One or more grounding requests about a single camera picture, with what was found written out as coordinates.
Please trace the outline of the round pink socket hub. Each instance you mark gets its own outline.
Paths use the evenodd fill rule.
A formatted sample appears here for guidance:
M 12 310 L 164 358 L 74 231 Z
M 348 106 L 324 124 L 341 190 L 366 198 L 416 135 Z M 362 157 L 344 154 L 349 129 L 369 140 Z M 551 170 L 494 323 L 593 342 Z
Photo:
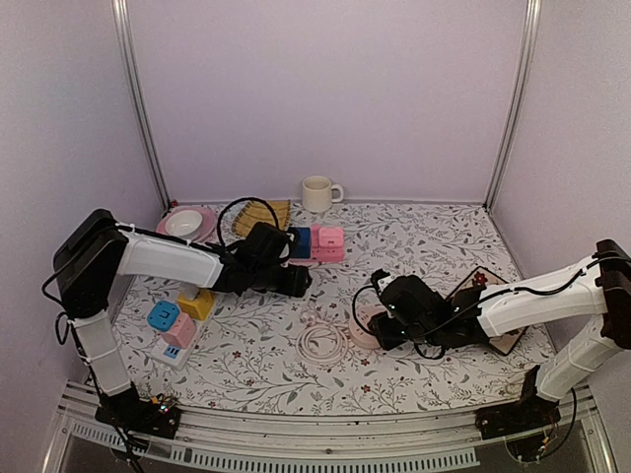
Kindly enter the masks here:
M 353 316 L 349 319 L 348 330 L 351 341 L 358 347 L 375 350 L 379 349 L 380 344 L 377 338 L 373 335 L 369 335 L 365 329 L 369 328 L 369 322 L 372 317 L 381 313 L 383 309 L 376 304 L 371 305 L 359 305 L 356 307 L 356 315 L 358 321 Z

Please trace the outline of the dark blue cube adapter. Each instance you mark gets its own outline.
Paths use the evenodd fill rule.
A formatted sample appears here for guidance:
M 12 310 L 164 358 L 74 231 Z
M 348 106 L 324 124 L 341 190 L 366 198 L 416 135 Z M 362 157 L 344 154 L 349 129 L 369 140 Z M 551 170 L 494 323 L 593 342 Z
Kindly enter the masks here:
M 289 233 L 294 237 L 291 259 L 309 260 L 312 252 L 312 232 L 308 227 L 290 227 Z

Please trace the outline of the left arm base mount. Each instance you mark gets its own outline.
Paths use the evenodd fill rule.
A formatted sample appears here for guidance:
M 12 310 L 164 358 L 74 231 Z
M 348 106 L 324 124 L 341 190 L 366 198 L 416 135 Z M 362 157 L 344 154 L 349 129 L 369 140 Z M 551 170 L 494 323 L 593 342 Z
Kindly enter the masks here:
M 174 439 L 180 416 L 174 397 L 158 394 L 151 399 L 143 399 L 132 385 L 113 396 L 102 394 L 95 419 L 127 432 Z

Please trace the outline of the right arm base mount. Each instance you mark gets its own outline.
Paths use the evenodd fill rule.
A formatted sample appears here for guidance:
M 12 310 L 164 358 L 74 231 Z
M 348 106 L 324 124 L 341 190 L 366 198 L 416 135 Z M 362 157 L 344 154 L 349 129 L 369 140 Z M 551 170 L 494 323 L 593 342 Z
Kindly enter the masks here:
M 483 439 L 494 439 L 543 428 L 561 420 L 559 402 L 540 397 L 536 387 L 539 366 L 527 372 L 517 401 L 475 411 L 475 427 Z

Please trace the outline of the pink power strip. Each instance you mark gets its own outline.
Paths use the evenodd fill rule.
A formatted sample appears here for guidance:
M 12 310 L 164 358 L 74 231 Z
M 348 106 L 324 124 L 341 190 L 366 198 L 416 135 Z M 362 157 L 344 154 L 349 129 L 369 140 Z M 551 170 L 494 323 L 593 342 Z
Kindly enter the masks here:
M 338 263 L 344 258 L 344 231 L 341 227 L 314 224 L 311 231 L 310 262 Z

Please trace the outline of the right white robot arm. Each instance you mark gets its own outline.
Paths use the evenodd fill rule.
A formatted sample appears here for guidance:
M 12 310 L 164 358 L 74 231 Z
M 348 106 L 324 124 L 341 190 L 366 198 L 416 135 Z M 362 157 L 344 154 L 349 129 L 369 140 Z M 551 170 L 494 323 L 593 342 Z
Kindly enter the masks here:
M 535 324 L 587 317 L 553 359 L 526 375 L 509 415 L 520 430 L 531 429 L 548 404 L 630 347 L 630 257 L 611 239 L 566 268 L 518 283 L 479 283 L 446 298 L 415 275 L 393 278 L 378 271 L 371 285 L 384 311 L 371 318 L 368 331 L 385 350 L 410 342 L 447 351 Z

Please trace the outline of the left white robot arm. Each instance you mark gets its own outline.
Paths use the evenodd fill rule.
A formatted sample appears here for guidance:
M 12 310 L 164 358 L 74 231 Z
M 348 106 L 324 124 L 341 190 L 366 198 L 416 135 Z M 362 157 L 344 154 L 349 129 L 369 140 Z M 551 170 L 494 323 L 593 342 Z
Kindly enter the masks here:
M 126 428 L 146 420 L 144 402 L 134 389 L 107 315 L 108 297 L 118 276 L 174 280 L 197 289 L 240 295 L 248 290 L 301 298 L 312 283 L 308 268 L 289 261 L 296 237 L 276 226 L 257 223 L 246 238 L 200 244 L 164 236 L 117 221 L 97 209 L 53 256 L 57 303 L 100 390 L 110 414 Z

